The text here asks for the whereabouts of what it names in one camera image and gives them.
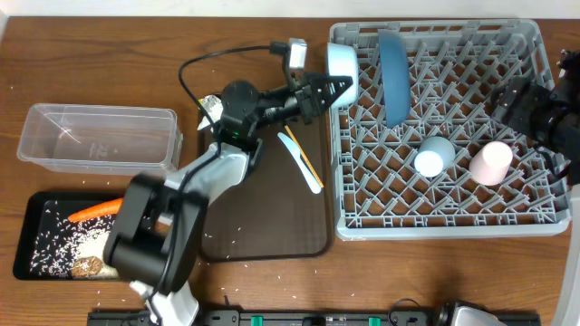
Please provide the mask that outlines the brown food scrap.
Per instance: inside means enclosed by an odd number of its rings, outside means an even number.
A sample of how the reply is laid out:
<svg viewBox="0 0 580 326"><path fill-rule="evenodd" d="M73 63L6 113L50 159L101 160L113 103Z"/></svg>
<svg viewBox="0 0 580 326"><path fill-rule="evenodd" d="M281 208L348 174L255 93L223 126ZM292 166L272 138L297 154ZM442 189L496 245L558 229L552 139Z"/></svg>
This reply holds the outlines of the brown food scrap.
<svg viewBox="0 0 580 326"><path fill-rule="evenodd" d="M77 278L93 277L100 273L103 266L103 261L96 256L83 257L72 265L71 275Z"/></svg>

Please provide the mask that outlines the light blue plastic knife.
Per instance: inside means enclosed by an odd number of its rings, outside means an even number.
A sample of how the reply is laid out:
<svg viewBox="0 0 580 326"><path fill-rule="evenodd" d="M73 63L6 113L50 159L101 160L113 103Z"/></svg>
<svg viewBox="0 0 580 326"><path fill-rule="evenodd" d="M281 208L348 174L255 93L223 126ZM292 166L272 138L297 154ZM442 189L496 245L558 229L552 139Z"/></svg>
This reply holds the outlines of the light blue plastic knife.
<svg viewBox="0 0 580 326"><path fill-rule="evenodd" d="M280 138L280 140L282 141L282 143L284 144L286 149L289 151L292 158L295 160L295 163L298 166L298 168L300 169L301 173L303 174L304 180L305 180L306 184L309 186L310 190L314 194L320 194L322 191L322 188L319 185L319 183L317 182L317 180L315 179L314 174L310 171L310 169L307 167L307 165L303 161L302 156L301 156L301 151L298 148L298 146L295 144L295 142L292 141L288 136L286 136L282 132L278 132L277 137Z"/></svg>

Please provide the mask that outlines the light blue rice bowl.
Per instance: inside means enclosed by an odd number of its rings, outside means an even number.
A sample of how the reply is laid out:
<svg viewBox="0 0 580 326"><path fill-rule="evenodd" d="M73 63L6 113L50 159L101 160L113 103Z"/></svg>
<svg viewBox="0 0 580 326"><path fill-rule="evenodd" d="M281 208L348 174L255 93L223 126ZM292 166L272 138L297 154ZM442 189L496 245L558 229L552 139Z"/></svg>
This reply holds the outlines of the light blue rice bowl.
<svg viewBox="0 0 580 326"><path fill-rule="evenodd" d="M350 76L353 84L331 106L338 110L353 105L359 98L359 67L356 51L353 47L337 43L327 44L326 66L331 76Z"/></svg>

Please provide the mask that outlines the dark blue plate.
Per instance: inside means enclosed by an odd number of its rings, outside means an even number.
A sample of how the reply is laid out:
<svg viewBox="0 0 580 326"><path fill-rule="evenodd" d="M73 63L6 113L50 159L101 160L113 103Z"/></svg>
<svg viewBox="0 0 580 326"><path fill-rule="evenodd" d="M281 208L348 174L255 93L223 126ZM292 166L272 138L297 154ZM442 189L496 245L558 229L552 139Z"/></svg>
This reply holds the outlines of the dark blue plate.
<svg viewBox="0 0 580 326"><path fill-rule="evenodd" d="M402 124L411 111L409 66L405 44L398 33L379 30L378 36L386 125L391 129Z"/></svg>

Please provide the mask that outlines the wooden chopstick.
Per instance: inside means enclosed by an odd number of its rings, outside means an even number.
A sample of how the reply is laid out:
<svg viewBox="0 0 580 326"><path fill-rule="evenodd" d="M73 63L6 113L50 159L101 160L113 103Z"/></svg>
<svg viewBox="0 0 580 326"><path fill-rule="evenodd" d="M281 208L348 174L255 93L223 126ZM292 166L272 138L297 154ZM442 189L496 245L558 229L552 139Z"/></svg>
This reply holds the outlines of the wooden chopstick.
<svg viewBox="0 0 580 326"><path fill-rule="evenodd" d="M313 175L313 177L315 178L316 182L318 183L318 185L321 188L324 188L324 183L322 181L322 179L320 179L320 177L318 176L317 172L315 171L313 165L311 164L309 158L306 156L304 150L302 149L302 147L300 146L298 140L296 139L294 133L290 130L289 126L287 124L284 125L285 126L285 130L286 133L288 134L288 136L290 137L290 139L295 143L295 145L299 148L300 150L300 154L302 157L302 160L304 161L304 163L307 165L308 169L310 170L311 174Z"/></svg>

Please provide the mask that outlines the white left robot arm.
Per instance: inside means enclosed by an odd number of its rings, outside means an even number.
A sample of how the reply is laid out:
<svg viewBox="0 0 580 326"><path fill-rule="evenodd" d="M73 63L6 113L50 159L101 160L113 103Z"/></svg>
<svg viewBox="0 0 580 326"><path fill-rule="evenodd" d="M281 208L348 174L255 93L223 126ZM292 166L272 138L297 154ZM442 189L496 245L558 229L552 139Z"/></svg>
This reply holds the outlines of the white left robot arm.
<svg viewBox="0 0 580 326"><path fill-rule="evenodd" d="M357 98L356 76L307 72L259 91L232 81L221 92L214 141L184 168L166 177L139 174L124 194L104 246L104 262L130 281L155 325L190 325L198 303L189 289L208 207L255 169L263 127L299 117L309 124Z"/></svg>

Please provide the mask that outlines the orange carrot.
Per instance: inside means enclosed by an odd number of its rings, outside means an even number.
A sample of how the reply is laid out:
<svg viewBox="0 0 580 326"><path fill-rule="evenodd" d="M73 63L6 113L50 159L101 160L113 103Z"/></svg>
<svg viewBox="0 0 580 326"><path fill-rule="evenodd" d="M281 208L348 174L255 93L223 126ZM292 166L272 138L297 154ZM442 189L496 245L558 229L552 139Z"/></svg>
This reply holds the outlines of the orange carrot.
<svg viewBox="0 0 580 326"><path fill-rule="evenodd" d="M96 206L91 206L86 209L83 209L79 212L76 212L68 217L69 222L73 223L80 223L83 221L91 220L94 218L102 217L102 216L111 216L116 215L122 205L122 198L114 199L111 201L100 203Z"/></svg>

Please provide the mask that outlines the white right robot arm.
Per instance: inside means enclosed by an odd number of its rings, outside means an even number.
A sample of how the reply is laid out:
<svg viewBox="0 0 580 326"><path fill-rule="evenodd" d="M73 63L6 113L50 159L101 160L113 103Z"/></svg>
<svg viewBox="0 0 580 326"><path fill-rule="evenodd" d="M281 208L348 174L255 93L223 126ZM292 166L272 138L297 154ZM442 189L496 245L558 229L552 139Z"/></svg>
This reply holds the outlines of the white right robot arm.
<svg viewBox="0 0 580 326"><path fill-rule="evenodd" d="M555 173L572 188L572 234L554 325L579 323L579 52L563 50L559 83L549 90L525 77L494 91L492 119L561 154L569 164Z"/></svg>

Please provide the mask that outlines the yellow foil wrapper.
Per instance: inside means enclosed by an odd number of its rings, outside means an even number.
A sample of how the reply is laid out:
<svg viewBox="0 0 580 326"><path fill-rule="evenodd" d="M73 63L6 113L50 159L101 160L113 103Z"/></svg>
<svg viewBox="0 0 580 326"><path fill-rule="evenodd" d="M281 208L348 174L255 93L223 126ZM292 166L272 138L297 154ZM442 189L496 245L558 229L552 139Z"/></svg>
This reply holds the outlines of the yellow foil wrapper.
<svg viewBox="0 0 580 326"><path fill-rule="evenodd" d="M208 95L199 101L206 114L203 115L201 122L198 124L198 130L203 130L210 126L210 122L218 122L223 112L223 105L221 99L216 95Z"/></svg>

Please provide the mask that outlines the pink plastic cup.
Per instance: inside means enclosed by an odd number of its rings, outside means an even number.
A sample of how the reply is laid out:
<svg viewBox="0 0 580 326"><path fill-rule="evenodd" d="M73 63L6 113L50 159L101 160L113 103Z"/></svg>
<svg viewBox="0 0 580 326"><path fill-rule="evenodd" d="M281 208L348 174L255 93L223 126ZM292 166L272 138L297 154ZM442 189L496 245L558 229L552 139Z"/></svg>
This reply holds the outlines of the pink plastic cup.
<svg viewBox="0 0 580 326"><path fill-rule="evenodd" d="M495 186L506 177L512 159L509 145L501 141L489 142L470 161L470 175L481 185Z"/></svg>

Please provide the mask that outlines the light blue plastic cup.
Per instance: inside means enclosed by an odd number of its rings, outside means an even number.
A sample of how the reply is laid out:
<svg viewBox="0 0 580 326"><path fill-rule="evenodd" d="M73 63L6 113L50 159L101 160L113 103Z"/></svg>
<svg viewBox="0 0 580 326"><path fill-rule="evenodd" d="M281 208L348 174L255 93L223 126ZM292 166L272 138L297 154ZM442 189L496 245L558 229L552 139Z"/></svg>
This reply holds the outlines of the light blue plastic cup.
<svg viewBox="0 0 580 326"><path fill-rule="evenodd" d="M414 158L416 171L424 177L436 177L447 169L455 158L453 144L443 137L425 139Z"/></svg>

